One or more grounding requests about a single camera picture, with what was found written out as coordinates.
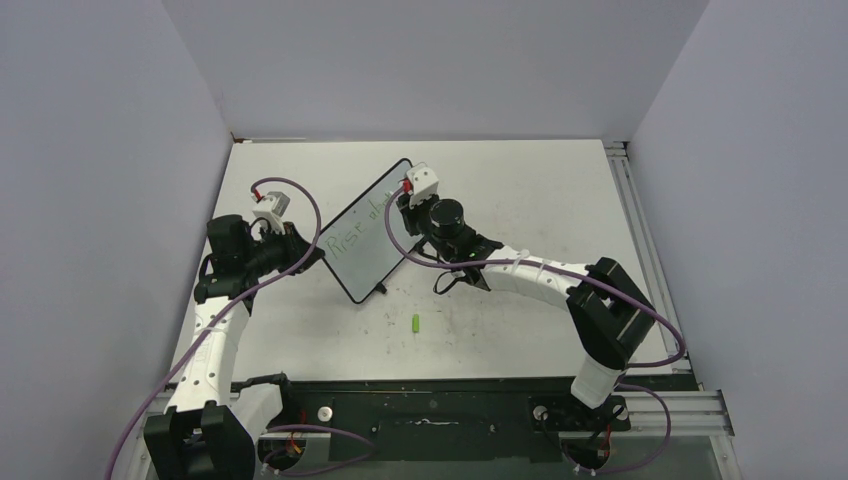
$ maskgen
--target purple cable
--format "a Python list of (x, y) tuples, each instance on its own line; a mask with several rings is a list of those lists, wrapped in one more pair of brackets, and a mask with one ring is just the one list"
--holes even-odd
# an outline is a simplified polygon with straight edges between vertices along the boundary
[[(663, 437), (663, 441), (660, 444), (660, 446), (656, 450), (654, 450), (654, 453), (648, 455), (647, 457), (643, 458), (642, 460), (640, 460), (640, 461), (638, 461), (634, 464), (631, 464), (631, 465), (625, 465), (623, 467), (615, 467), (615, 468), (609, 468), (609, 469), (605, 468), (603, 470), (595, 470), (596, 475), (611, 475), (611, 474), (614, 474), (614, 473), (632, 472), (633, 470), (642, 468), (645, 465), (656, 460), (657, 457), (659, 457), (660, 454), (665, 451), (666, 447), (668, 447), (668, 444), (671, 442), (671, 412), (668, 411), (668, 405), (665, 403), (665, 400), (663, 400), (662, 397), (657, 395), (657, 392), (651, 390), (650, 388), (641, 387), (639, 385), (629, 385), (629, 384), (626, 384), (626, 383), (619, 383), (618, 388), (620, 388), (622, 390), (630, 390), (630, 391), (633, 391), (633, 392), (647, 393), (648, 395), (656, 398), (658, 402), (660, 402), (660, 405), (662, 405), (662, 407), (663, 407), (663, 412), (665, 413), (665, 437)], [(565, 454), (565, 458), (567, 458), (569, 462), (571, 462), (574, 465), (577, 465), (577, 463), (574, 460), (572, 460), (571, 457), (569, 457), (568, 454), (565, 453), (565, 451), (563, 451), (563, 453)], [(580, 469), (581, 472), (592, 473), (591, 469), (583, 467), (582, 465), (578, 465), (578, 468)]]
[[(344, 467), (353, 465), (354, 463), (358, 463), (358, 462), (361, 462), (363, 460), (366, 460), (366, 459), (370, 458), (372, 455), (374, 455), (374, 453), (376, 453), (376, 451), (377, 451), (377, 445), (374, 445), (374, 442), (372, 442), (371, 440), (368, 440), (367, 438), (365, 438), (361, 435), (357, 435), (353, 432), (348, 432), (347, 430), (339, 430), (338, 428), (323, 427), (321, 425), (293, 424), (293, 425), (282, 425), (282, 426), (279, 426), (279, 427), (273, 427), (273, 428), (268, 429), (268, 433), (273, 433), (273, 432), (304, 432), (304, 431), (305, 432), (333, 433), (333, 434), (336, 434), (336, 435), (342, 435), (344, 437), (352, 438), (359, 443), (362, 443), (364, 445), (371, 447), (371, 451), (364, 454), (364, 455), (360, 455), (358, 457), (351, 458), (350, 460), (345, 460), (343, 462), (339, 462), (337, 464), (329, 465), (329, 466), (326, 466), (326, 467), (316, 468), (315, 470), (307, 470), (305, 472), (289, 472), (289, 471), (286, 470), (286, 471), (280, 472), (280, 475), (282, 475), (284, 477), (311, 477), (313, 475), (319, 475), (319, 474), (322, 474), (322, 473), (332, 472), (333, 470), (338, 470), (340, 468), (344, 468)], [(284, 452), (285, 450), (286, 450), (285, 447), (278, 448), (278, 449), (274, 450), (273, 452), (269, 453), (268, 455), (265, 455), (265, 458), (262, 459), (262, 463), (267, 465), (268, 462), (272, 458), (274, 458), (276, 455)]]
[[(515, 263), (515, 260), (508, 260), (508, 259), (474, 260), (474, 261), (471, 261), (471, 262), (459, 262), (459, 263), (431, 263), (431, 262), (425, 262), (424, 260), (421, 260), (420, 258), (417, 258), (414, 255), (408, 253), (406, 250), (403, 249), (403, 247), (400, 245), (400, 243), (398, 243), (397, 238), (395, 238), (394, 233), (392, 233), (392, 226), (391, 226), (391, 223), (389, 222), (389, 208), (392, 204), (395, 203), (395, 200), (397, 200), (397, 197), (400, 196), (400, 194), (402, 192), (403, 192), (402, 188), (398, 189), (389, 198), (389, 201), (386, 202), (386, 209), (383, 212), (383, 221), (386, 224), (386, 232), (389, 234), (389, 240), (392, 241), (392, 244), (395, 246), (397, 251), (400, 252), (401, 255), (403, 255), (410, 262), (415, 263), (417, 265), (421, 265), (422, 267), (441, 268), (441, 269), (446, 269), (446, 270), (452, 270), (452, 269), (455, 269), (455, 268), (484, 267), (486, 265), (513, 265)], [(632, 305), (632, 306), (638, 308), (639, 310), (642, 310), (643, 312), (650, 315), (654, 320), (656, 320), (662, 326), (667, 328), (671, 332), (671, 334), (674, 336), (674, 339), (677, 341), (677, 348), (678, 348), (677, 353), (675, 353), (674, 355), (672, 355), (671, 357), (669, 357), (665, 360), (659, 360), (659, 361), (656, 361), (656, 362), (630, 363), (630, 364), (627, 365), (627, 368), (653, 368), (653, 367), (662, 367), (664, 365), (670, 365), (670, 364), (680, 360), (681, 358), (683, 358), (683, 355), (686, 353), (686, 342), (683, 340), (683, 335), (681, 335), (680, 332), (678, 332), (677, 329), (674, 328), (674, 325), (672, 325), (671, 322), (669, 322), (668, 320), (663, 318), (663, 316), (660, 315), (659, 313), (657, 313), (654, 309), (648, 307), (647, 305), (636, 300), (635, 298), (631, 297), (630, 295), (627, 295), (626, 293), (618, 290), (617, 288), (611, 287), (611, 286), (607, 285), (606, 283), (601, 282), (600, 280), (595, 280), (592, 277), (588, 277), (586, 275), (581, 275), (581, 274), (576, 273), (576, 272), (571, 272), (569, 270), (563, 270), (561, 268), (553, 267), (551, 265), (542, 264), (542, 263), (539, 263), (539, 262), (534, 262), (532, 260), (521, 260), (519, 263), (521, 263), (522, 265), (529, 265), (531, 267), (539, 267), (539, 268), (551, 271), (553, 273), (565, 275), (567, 277), (576, 278), (580, 281), (594, 285), (594, 286), (596, 286), (596, 287), (598, 287), (602, 290), (606, 290), (607, 292), (615, 295), (616, 297), (624, 300), (625, 302), (629, 303), (630, 305)]]
[[(287, 178), (281, 177), (268, 177), (258, 180), (250, 186), (250, 190), (255, 191), (256, 187), (268, 182), (282, 182), (291, 185), (296, 189), (300, 190), (300, 192), (306, 196), (306, 198), (309, 200), (309, 203), (312, 204), (312, 208), (315, 210), (315, 236), (312, 238), (312, 243), (309, 245), (309, 248), (306, 249), (306, 253), (303, 254), (303, 257), (301, 257), (300, 260), (295, 262), (295, 264), (292, 265), (290, 268), (286, 269), (286, 271), (280, 273), (279, 275), (275, 275), (269, 278), (268, 280), (259, 283), (258, 285), (250, 287), (249, 289), (245, 290), (241, 295), (234, 298), (230, 303), (227, 304), (226, 307), (224, 307), (220, 312), (218, 312), (218, 315), (215, 315), (215, 318), (213, 318), (211, 322), (209, 322), (210, 328), (214, 327), (219, 320), (221, 320), (230, 310), (233, 309), (233, 307), (238, 305), (239, 302), (241, 302), (248, 296), (256, 293), (259, 289), (267, 287), (268, 285), (276, 282), (277, 280), (290, 275), (292, 272), (295, 272), (298, 268), (300, 268), (301, 265), (303, 265), (306, 259), (308, 259), (310, 255), (312, 255), (312, 252), (318, 245), (318, 237), (321, 235), (321, 211), (318, 209), (318, 203), (315, 201), (312, 195), (310, 195), (305, 188), (300, 186), (300, 184), (293, 182)], [(127, 438), (130, 436), (130, 433), (135, 427), (135, 424), (138, 423), (139, 419), (141, 419), (142, 415), (144, 415), (144, 412), (146, 412), (147, 409), (150, 407), (150, 404), (153, 403), (153, 399), (156, 398), (156, 395), (158, 395), (159, 392), (165, 389), (165, 386), (168, 385), (168, 381), (171, 380), (171, 378), (176, 375), (180, 371), (180, 369), (185, 366), (186, 363), (188, 363), (189, 359), (191, 359), (192, 355), (194, 355), (194, 352), (197, 351), (197, 349), (200, 347), (200, 344), (203, 343), (203, 340), (205, 340), (206, 337), (209, 335), (209, 332), (209, 330), (204, 330), (200, 332), (200, 335), (197, 337), (197, 340), (195, 340), (194, 343), (192, 343), (191, 346), (188, 347), (188, 350), (186, 350), (182, 358), (180, 358), (179, 361), (174, 364), (168, 374), (165, 375), (165, 378), (163, 378), (158, 384), (156, 384), (156, 387), (153, 388), (153, 391), (150, 392), (150, 395), (148, 395), (147, 398), (144, 399), (144, 402), (142, 402), (141, 406), (138, 407), (138, 410), (135, 411), (129, 423), (126, 427), (124, 427), (124, 430), (118, 437), (118, 442), (115, 444), (115, 448), (112, 449), (112, 454), (109, 456), (109, 463), (106, 465), (106, 474), (103, 477), (105, 480), (112, 480), (112, 472), (115, 470), (115, 463), (117, 463), (118, 456), (121, 454), (121, 449), (124, 446), (124, 442), (127, 441)]]

